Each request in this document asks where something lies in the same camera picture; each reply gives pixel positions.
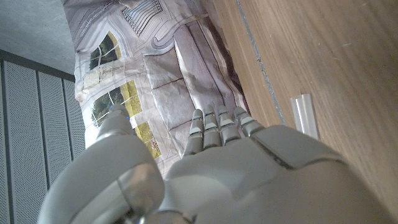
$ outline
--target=gray wall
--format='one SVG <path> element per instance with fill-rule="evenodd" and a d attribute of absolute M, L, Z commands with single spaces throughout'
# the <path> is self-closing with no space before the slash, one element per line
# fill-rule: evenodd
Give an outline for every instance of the gray wall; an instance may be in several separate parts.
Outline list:
<path fill-rule="evenodd" d="M 35 223 L 59 173 L 85 149 L 74 83 L 0 61 L 0 223 Z"/>
<path fill-rule="evenodd" d="M 75 51 L 60 0 L 1 0 L 0 49 L 73 74 Z"/>

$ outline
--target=metal panel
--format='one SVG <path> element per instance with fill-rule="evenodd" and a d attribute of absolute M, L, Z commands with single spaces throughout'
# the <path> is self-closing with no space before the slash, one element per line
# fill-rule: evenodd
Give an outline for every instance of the metal panel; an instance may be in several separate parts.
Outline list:
<path fill-rule="evenodd" d="M 85 124 L 79 102 L 75 99 L 75 83 L 63 80 L 65 100 L 67 102 L 67 115 L 70 126 L 70 139 L 72 141 L 73 158 L 76 159 L 85 149 Z"/>
<path fill-rule="evenodd" d="M 70 163 L 67 114 L 63 100 L 62 79 L 39 73 L 45 150 L 50 184 Z"/>
<path fill-rule="evenodd" d="M 47 192 L 35 71 L 4 62 L 15 223 L 35 223 Z"/>
<path fill-rule="evenodd" d="M 4 113 L 2 102 L 2 85 L 0 85 L 0 223 L 9 223 L 9 203 L 8 203 L 8 186 L 7 186 L 7 164 L 6 164 L 6 145 L 4 136 Z"/>

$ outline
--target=wood grain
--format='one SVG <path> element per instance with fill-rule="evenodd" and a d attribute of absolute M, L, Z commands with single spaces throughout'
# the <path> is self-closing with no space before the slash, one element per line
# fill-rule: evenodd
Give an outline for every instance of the wood grain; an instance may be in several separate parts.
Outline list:
<path fill-rule="evenodd" d="M 256 56 L 252 52 L 250 38 L 247 35 L 236 35 L 235 33 L 237 30 L 241 30 L 243 34 L 246 33 L 239 13 L 234 13 L 231 4 L 219 7 L 219 3 L 222 2 L 215 1 L 215 3 L 221 23 L 230 26 L 230 29 L 223 29 L 223 32 L 224 36 L 228 36 L 226 37 L 227 45 L 242 88 L 246 90 L 244 95 L 251 115 L 266 126 L 280 124 L 277 112 L 273 110 L 274 105 L 266 87 L 266 81 L 262 76 Z"/>
<path fill-rule="evenodd" d="M 236 1 L 214 3 L 252 115 L 279 123 Z M 290 98 L 311 93 L 320 140 L 398 218 L 398 2 L 240 3 L 286 125 L 294 127 Z"/>

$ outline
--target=printed image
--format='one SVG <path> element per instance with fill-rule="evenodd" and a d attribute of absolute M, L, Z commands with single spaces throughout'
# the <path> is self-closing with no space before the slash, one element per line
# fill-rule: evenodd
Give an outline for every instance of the printed image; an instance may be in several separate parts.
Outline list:
<path fill-rule="evenodd" d="M 127 108 L 137 136 L 165 175 L 178 161 L 195 109 L 244 107 L 223 34 L 196 0 L 67 0 L 76 53 L 75 98 L 86 147 L 109 109 Z"/>

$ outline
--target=robotic arm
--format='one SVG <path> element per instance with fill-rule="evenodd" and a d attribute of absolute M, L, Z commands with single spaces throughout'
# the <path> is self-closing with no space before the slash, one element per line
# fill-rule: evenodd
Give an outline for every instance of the robotic arm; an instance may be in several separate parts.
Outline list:
<path fill-rule="evenodd" d="M 241 138 L 218 112 L 195 110 L 183 158 L 163 180 L 114 105 L 97 142 L 52 185 L 39 223 L 394 223 L 326 145 L 236 108 Z"/>

